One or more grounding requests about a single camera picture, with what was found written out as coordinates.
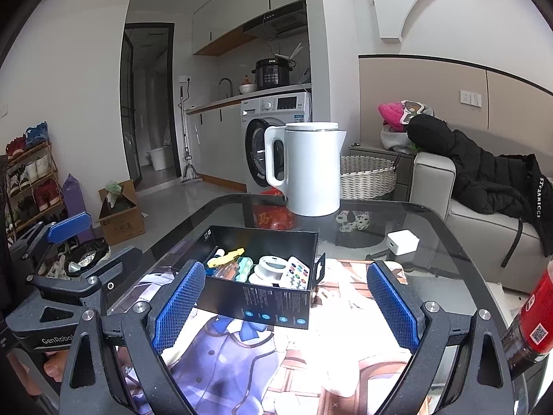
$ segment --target yellow clip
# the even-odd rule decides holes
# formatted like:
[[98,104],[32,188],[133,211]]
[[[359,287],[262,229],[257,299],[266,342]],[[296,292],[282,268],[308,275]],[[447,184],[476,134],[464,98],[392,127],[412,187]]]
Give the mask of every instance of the yellow clip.
[[229,263],[231,260],[236,259],[238,256],[241,256],[244,254],[244,248],[239,248],[236,251],[231,251],[230,253],[221,256],[221,257],[214,257],[212,259],[209,259],[207,261],[207,266],[209,268],[216,268],[221,265],[224,265],[226,263]]

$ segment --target white cube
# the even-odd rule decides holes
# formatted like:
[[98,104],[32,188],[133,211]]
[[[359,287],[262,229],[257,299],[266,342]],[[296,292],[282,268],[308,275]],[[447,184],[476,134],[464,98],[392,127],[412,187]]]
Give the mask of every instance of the white cube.
[[409,230],[391,232],[386,237],[386,246],[396,256],[412,253],[418,245],[419,238]]

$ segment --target wicker basket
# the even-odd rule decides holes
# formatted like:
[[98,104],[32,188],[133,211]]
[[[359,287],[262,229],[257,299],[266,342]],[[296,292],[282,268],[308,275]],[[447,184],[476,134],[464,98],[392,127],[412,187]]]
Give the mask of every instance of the wicker basket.
[[341,156],[340,198],[371,200],[385,197],[395,189],[395,162],[371,156]]

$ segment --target faucet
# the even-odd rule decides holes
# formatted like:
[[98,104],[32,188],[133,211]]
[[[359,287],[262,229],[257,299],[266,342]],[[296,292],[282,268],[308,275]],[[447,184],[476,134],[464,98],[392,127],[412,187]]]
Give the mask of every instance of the faucet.
[[222,80],[219,81],[219,86],[223,81],[228,81],[228,83],[231,85],[231,97],[234,96],[234,94],[232,93],[232,81],[229,80],[228,78],[223,78]]

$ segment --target metal screw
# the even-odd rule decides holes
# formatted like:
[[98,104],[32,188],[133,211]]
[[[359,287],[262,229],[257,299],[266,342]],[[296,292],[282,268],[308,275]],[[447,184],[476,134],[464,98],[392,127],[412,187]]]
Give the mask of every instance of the metal screw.
[[435,301],[427,301],[424,303],[424,307],[428,312],[435,314],[440,310],[440,305]]
[[137,314],[141,314],[142,312],[144,312],[145,310],[148,310],[150,307],[150,305],[146,302],[146,301],[139,301],[137,303],[134,304],[133,306],[133,310],[137,313]]
[[82,319],[85,321],[90,321],[94,318],[94,311],[92,309],[85,310],[82,313]]
[[480,315],[480,318],[482,320],[489,320],[491,318],[491,313],[488,312],[486,309],[480,309],[478,311],[478,314]]

